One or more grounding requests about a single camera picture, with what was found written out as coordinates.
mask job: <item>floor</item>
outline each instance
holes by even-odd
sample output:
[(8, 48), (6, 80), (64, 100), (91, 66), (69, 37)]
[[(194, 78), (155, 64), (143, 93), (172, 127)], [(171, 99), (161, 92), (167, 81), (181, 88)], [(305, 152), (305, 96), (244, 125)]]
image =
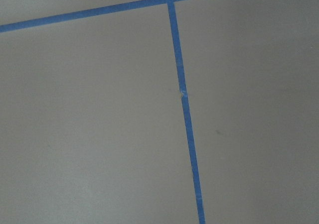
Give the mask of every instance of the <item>floor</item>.
[(319, 224), (319, 0), (0, 7), (0, 223)]

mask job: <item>gray floor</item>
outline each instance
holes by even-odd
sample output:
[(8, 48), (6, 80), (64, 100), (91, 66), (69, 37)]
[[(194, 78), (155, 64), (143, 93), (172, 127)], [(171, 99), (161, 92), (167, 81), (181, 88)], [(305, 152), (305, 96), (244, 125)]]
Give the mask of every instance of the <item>gray floor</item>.
[[(175, 6), (206, 223), (318, 224), (319, 0)], [(1, 224), (198, 223), (166, 4), (0, 40)]]

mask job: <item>vertical blue line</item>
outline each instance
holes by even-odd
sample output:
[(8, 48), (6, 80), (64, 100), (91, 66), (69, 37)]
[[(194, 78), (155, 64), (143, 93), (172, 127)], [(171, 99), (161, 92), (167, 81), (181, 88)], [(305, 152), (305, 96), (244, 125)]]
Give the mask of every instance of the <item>vertical blue line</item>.
[(188, 102), (188, 95), (187, 95), (187, 89), (186, 89), (184, 65), (183, 65), (183, 58), (182, 58), (181, 47), (180, 47), (175, 6), (174, 6), (173, 0), (166, 0), (166, 2), (168, 7), (168, 13), (169, 13), (171, 34), (173, 39), (179, 89), (180, 89), (180, 92), (182, 93), (181, 103), (182, 103), (183, 113), (184, 113), (184, 121), (185, 121), (185, 127), (186, 127), (190, 163), (191, 163), (191, 167), (193, 171), (193, 181), (194, 181), (194, 189), (195, 189), (195, 196), (196, 196), (196, 203), (197, 203), (198, 219), (199, 219), (199, 224), (205, 224), (205, 214), (204, 214), (203, 200), (201, 195), (195, 142), (194, 142), (193, 128), (192, 128), (191, 118), (190, 118), (189, 102)]

